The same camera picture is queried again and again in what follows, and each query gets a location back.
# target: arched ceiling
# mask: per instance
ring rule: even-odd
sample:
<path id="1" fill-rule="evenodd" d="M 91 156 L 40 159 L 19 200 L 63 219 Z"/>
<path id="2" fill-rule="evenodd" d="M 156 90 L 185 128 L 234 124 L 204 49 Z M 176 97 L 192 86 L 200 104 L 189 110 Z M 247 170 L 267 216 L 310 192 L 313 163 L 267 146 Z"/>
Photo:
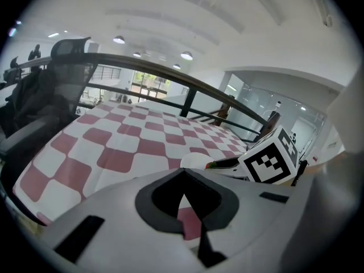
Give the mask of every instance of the arched ceiling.
<path id="1" fill-rule="evenodd" d="M 361 61 L 354 35 L 330 0 L 35 0 L 21 19 L 24 36 L 33 26 L 68 30 L 53 40 L 91 36 L 102 51 L 167 57 L 159 63 L 179 63 L 186 73 L 266 66 L 344 86 Z M 43 32 L 32 35 L 49 39 Z M 126 44 L 113 43 L 116 35 Z M 183 60 L 183 51 L 194 60 Z"/>

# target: ceiling light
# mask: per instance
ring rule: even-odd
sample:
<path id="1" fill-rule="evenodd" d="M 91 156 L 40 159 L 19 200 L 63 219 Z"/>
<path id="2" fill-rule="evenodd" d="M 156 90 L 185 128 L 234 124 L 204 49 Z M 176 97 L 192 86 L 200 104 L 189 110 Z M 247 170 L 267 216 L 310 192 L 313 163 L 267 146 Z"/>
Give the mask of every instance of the ceiling light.
<path id="1" fill-rule="evenodd" d="M 234 91 L 236 91 L 236 89 L 234 87 L 232 87 L 231 85 L 228 85 L 227 87 L 233 89 Z"/>
<path id="2" fill-rule="evenodd" d="M 193 56 L 190 52 L 183 52 L 181 53 L 181 57 L 185 60 L 188 60 L 188 61 L 192 61 L 193 60 Z"/>
<path id="3" fill-rule="evenodd" d="M 48 35 L 48 37 L 49 37 L 49 38 L 53 38 L 53 37 L 55 37 L 55 36 L 58 36 L 58 34 L 59 34 L 59 33 L 58 33 L 58 32 L 56 32 L 55 34 Z"/>
<path id="4" fill-rule="evenodd" d="M 9 31 L 9 36 L 14 36 L 14 35 L 15 35 L 15 33 L 16 33 L 16 28 L 12 28 L 12 29 L 10 29 L 10 31 Z"/>
<path id="5" fill-rule="evenodd" d="M 116 36 L 113 41 L 119 44 L 125 44 L 125 39 L 121 35 Z"/>

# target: chair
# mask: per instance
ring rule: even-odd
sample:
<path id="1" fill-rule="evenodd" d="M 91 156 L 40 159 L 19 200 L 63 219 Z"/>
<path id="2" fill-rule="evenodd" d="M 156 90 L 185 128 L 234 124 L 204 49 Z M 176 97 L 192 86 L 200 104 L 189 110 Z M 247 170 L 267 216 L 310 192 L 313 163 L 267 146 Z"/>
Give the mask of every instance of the chair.
<path id="1" fill-rule="evenodd" d="M 47 65 L 47 69 L 37 71 L 37 73 L 40 72 L 41 74 L 42 72 L 53 74 L 55 85 L 53 86 L 52 103 L 57 101 L 63 106 L 66 104 L 65 108 L 68 107 L 66 115 L 62 113 L 55 114 L 53 110 L 43 116 L 41 112 L 41 116 L 38 117 L 30 115 L 27 117 L 30 118 L 27 125 L 14 130 L 10 136 L 0 142 L 0 159 L 5 162 L 0 177 L 2 189 L 20 211 L 38 223 L 40 221 L 13 194 L 13 186 L 27 164 L 42 147 L 66 125 L 77 118 L 75 115 L 77 104 L 96 66 L 73 63 L 72 60 L 65 62 L 64 59 L 67 58 L 66 55 L 75 55 L 76 57 L 71 56 L 71 58 L 78 61 L 79 56 L 84 53 L 84 46 L 88 39 L 67 39 L 57 42 L 52 48 L 51 61 Z M 21 93 L 20 99 L 23 100 L 22 96 L 27 94 L 27 92 Z"/>

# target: checkered tablecloth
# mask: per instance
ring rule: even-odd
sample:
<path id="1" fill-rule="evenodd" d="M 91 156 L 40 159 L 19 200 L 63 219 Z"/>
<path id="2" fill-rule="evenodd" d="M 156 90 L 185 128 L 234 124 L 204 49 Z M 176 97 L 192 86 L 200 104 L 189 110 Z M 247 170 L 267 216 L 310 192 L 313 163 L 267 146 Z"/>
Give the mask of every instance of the checkered tablecloth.
<path id="1" fill-rule="evenodd" d="M 50 140 L 13 191 L 48 223 L 103 187 L 180 167 L 190 152 L 218 160 L 240 155 L 245 147 L 221 127 L 108 101 Z"/>

